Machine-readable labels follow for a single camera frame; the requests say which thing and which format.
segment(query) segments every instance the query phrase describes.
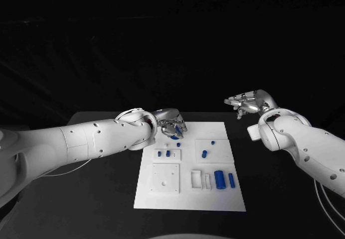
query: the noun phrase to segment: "black curtain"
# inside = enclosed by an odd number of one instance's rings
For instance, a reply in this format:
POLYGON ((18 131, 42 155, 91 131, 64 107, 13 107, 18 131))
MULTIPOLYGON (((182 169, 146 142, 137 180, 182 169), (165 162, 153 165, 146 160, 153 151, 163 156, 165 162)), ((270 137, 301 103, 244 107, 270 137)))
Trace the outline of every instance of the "black curtain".
POLYGON ((227 112, 226 98, 263 89, 342 135, 344 10, 322 0, 8 3, 2 124, 55 127, 78 111, 135 107, 227 112))

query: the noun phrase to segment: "robotic hand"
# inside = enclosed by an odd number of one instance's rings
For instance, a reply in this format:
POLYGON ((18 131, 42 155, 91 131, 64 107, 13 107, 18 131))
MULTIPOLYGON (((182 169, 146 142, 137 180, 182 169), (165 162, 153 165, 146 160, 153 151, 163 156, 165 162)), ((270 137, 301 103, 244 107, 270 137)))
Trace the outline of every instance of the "robotic hand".
POLYGON ((230 97, 224 103, 239 110, 239 119, 259 113, 259 124, 249 127, 252 140, 262 139, 272 151, 286 150, 304 171, 345 197, 345 141, 314 128, 301 114, 279 108, 263 90, 230 97))
POLYGON ((123 112, 116 119, 29 131, 0 129, 0 207, 58 167, 156 143, 158 128, 172 139, 187 132, 178 109, 123 112))

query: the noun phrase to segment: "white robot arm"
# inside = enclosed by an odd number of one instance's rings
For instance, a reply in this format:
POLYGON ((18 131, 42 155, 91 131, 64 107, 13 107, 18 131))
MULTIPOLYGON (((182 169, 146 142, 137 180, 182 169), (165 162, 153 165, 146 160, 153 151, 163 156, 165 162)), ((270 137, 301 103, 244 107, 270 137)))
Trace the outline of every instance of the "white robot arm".
POLYGON ((345 197, 345 141, 319 128, 296 112, 282 109, 263 90, 224 100, 239 110, 239 119, 259 113, 259 124, 249 127, 253 141, 272 150, 286 150, 304 171, 345 197))
POLYGON ((168 137, 184 138, 187 127, 178 109, 150 113, 137 108, 116 119, 64 127, 0 129, 0 207, 58 167, 155 144, 159 126, 168 137))

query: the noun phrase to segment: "table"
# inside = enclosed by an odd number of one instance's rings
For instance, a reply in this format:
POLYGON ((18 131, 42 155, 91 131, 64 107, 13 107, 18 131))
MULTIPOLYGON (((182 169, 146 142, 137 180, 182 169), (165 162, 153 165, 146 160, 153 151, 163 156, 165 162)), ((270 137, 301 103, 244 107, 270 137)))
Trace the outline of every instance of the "table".
MULTIPOLYGON (((78 112, 68 124, 113 119, 120 112, 78 112)), ((182 113, 185 121, 224 121, 247 212, 135 209, 142 150, 94 159, 25 191, 0 238, 148 239, 198 233, 230 238, 340 238, 319 206, 314 180, 288 152, 253 142, 259 115, 182 113)), ((83 162, 61 167, 62 173, 83 162)))

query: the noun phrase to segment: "small blue piece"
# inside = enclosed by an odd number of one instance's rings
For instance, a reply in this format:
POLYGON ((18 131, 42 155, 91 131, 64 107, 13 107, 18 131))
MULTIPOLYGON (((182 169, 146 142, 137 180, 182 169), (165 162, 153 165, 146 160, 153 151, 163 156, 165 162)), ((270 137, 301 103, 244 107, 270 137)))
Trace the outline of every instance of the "small blue piece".
POLYGON ((236 188, 236 182, 234 182, 233 173, 228 174, 228 180, 230 180, 230 186, 231 186, 231 188, 236 188))
MULTIPOLYGON (((178 132, 181 132, 178 126, 175 127, 175 129, 176 129, 178 132)), ((172 139, 179 139, 179 138, 175 137, 175 136, 172 136, 171 138, 172 138, 172 139)))
POLYGON ((207 158, 207 150, 202 151, 202 158, 207 158))
POLYGON ((217 189, 226 189, 227 186, 226 186, 224 174, 221 170, 214 172, 214 178, 215 178, 217 189))

